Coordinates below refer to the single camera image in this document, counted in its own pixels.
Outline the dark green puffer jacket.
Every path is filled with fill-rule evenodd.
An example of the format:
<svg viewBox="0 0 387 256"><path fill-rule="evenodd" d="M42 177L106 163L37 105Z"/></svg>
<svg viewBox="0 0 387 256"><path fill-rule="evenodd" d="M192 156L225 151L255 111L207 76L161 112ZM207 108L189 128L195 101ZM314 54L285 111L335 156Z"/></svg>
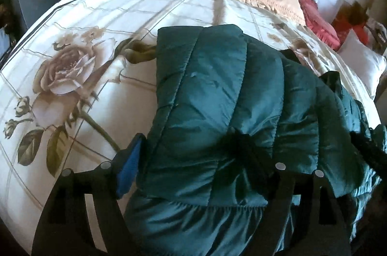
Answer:
<svg viewBox="0 0 387 256"><path fill-rule="evenodd" d="M316 76L235 25L157 33L157 112L125 222L139 255L239 255L281 162L328 178L349 227L378 179L351 132L386 148L386 130L330 71Z"/></svg>

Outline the red clothes pile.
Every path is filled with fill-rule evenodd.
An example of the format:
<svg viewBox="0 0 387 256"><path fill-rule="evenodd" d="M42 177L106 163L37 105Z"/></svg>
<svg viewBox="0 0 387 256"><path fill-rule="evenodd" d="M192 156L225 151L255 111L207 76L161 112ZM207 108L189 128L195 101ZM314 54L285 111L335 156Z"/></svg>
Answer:
<svg viewBox="0 0 387 256"><path fill-rule="evenodd" d="M343 3L332 22L340 44L345 42L347 35L353 30L359 41L367 45L369 37L365 31L365 25L368 19L367 10L357 1L354 1L352 4L347 2Z"/></svg>

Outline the white pillow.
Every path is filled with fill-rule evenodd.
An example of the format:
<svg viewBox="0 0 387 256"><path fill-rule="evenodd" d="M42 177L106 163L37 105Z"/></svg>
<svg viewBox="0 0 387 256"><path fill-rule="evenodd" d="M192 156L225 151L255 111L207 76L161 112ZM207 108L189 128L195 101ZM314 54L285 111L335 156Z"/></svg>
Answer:
<svg viewBox="0 0 387 256"><path fill-rule="evenodd" d="M374 99L380 78L386 70L386 58L363 44L352 29L349 30L344 43L340 46L338 54L345 64L357 74L365 84L370 97Z"/></svg>

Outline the floral cream bed quilt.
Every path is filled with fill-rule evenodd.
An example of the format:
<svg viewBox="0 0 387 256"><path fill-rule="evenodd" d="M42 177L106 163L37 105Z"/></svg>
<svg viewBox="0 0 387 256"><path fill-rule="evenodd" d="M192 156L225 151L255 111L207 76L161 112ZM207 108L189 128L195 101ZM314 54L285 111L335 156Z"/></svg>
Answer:
<svg viewBox="0 0 387 256"><path fill-rule="evenodd" d="M49 194L65 169L86 172L147 139L157 112L157 33L235 25L343 87L382 126L365 84L305 26L238 0L62 0L1 68L1 219L32 255Z"/></svg>

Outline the red frilled pillow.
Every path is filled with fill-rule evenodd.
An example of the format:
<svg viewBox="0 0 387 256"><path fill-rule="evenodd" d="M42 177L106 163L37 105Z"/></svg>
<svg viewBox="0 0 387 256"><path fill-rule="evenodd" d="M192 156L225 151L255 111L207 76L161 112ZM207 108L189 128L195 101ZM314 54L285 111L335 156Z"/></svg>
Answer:
<svg viewBox="0 0 387 256"><path fill-rule="evenodd" d="M333 26L323 19L315 0L298 0L303 11L306 27L332 50L340 48L340 40Z"/></svg>

